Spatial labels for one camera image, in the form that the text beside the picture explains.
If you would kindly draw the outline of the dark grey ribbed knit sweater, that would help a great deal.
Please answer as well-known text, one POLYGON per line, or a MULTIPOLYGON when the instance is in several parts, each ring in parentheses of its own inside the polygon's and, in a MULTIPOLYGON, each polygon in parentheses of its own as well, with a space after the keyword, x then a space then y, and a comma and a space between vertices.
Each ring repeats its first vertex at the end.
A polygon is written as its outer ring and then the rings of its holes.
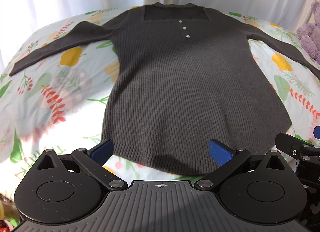
POLYGON ((111 139, 115 154, 133 162, 202 175, 217 167, 210 140, 261 154, 292 124, 253 59, 251 39, 319 76, 295 46, 191 3, 145 5, 102 25, 82 21, 16 62, 11 75, 72 48, 111 41, 120 66, 101 138, 111 139))

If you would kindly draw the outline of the purple plush teddy bear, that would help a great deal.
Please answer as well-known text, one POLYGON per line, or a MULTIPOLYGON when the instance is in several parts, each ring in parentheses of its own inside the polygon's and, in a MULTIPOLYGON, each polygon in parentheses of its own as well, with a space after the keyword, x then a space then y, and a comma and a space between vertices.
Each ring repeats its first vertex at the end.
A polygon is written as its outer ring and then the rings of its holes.
POLYGON ((314 17, 314 23, 306 23, 297 29, 297 36, 300 40, 301 47, 319 64, 320 50, 320 28, 319 2, 315 1, 311 4, 311 12, 314 17))

